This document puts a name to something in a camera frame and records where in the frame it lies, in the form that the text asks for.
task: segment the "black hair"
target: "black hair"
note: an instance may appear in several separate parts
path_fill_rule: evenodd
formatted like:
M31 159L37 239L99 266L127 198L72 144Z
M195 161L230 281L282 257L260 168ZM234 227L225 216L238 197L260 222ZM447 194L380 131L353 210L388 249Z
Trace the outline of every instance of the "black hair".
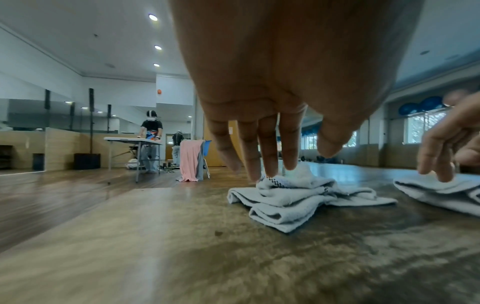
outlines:
M147 117L157 117L157 113L153 110L146 112Z

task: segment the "table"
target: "table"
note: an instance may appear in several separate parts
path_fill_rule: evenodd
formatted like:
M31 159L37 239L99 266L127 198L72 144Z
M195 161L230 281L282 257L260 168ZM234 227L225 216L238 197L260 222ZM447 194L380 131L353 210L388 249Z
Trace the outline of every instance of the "table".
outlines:
M134 144L138 145L138 151L136 154L136 177L135 183L139 182L139 172L140 172L140 151L142 149L142 145L157 145L158 146L158 159L151 159L158 161L158 174L160 175L160 146L162 145L160 141L155 141L146 138L131 138L131 137L104 137L104 140L110 142L108 145L108 175L110 176L110 172L112 170L112 143L114 141L126 143L126 144Z

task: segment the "blue chair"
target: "blue chair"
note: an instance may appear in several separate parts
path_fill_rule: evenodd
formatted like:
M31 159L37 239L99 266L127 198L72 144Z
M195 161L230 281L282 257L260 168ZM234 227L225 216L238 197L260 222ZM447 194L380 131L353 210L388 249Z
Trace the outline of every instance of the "blue chair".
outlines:
M209 171L209 166L207 165L207 161L205 160L205 156L207 156L209 153L209 147L211 142L212 142L211 140L205 140L205 142L203 143L203 163L205 164L206 175L208 176L209 179L210 179L210 171Z

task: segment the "person wearing headset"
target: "person wearing headset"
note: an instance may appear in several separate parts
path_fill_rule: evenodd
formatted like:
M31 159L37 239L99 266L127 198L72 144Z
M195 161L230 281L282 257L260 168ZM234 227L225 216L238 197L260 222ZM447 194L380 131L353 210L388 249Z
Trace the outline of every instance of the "person wearing headset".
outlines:
M163 125L157 118L155 111L147 111L146 120L142 123L138 138L145 133L147 139L160 140L162 138ZM145 166L147 173L156 173L159 170L159 148L156 145L142 145L139 152L140 166Z

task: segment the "door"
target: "door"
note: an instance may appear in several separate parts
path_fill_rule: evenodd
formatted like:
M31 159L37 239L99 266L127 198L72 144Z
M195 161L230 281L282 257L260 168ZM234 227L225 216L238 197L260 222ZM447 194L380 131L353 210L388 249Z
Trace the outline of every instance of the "door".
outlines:
M237 122L235 121L230 121L228 122L228 128L230 131L230 137L231 141L233 143L233 146L235 147L236 152L242 159L242 153L240 150L240 140L239 140L239 133L237 129ZM205 140L212 140L212 134L210 133L210 130L207 126L207 123L205 122L203 126L203 138ZM210 147L208 149L208 155L205 157L205 160L208 164L209 167L223 167L225 166L224 162L220 159L219 153L217 151L217 147L215 145L215 142L210 143Z
M166 135L165 160L173 160L172 149L174 146L173 134Z

